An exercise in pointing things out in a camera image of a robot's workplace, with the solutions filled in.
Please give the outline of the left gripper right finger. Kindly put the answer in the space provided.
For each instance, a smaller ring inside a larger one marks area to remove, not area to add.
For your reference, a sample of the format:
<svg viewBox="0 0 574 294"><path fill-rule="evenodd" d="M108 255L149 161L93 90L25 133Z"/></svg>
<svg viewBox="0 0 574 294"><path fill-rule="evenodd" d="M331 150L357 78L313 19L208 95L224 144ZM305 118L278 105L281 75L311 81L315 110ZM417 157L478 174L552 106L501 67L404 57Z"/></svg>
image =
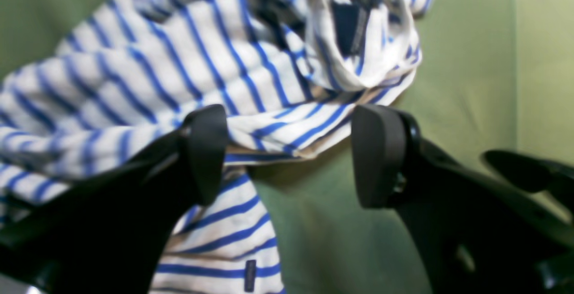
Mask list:
<svg viewBox="0 0 574 294"><path fill-rule="evenodd" d="M573 223L529 198L548 192L572 212L571 165L486 151L496 180L425 139L409 113L375 104L353 111L351 150L360 205L398 213L433 293L573 292Z"/></svg>

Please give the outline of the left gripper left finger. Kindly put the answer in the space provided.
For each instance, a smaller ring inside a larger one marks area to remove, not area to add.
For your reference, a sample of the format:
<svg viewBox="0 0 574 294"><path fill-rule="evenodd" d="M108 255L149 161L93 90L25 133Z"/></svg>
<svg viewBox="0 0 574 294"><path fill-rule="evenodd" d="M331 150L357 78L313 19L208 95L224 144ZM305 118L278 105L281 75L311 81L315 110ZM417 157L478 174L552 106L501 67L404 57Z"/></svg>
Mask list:
<svg viewBox="0 0 574 294"><path fill-rule="evenodd" d="M1 230L1 275L46 294L147 294L178 220L214 202L228 145L216 104L120 167Z"/></svg>

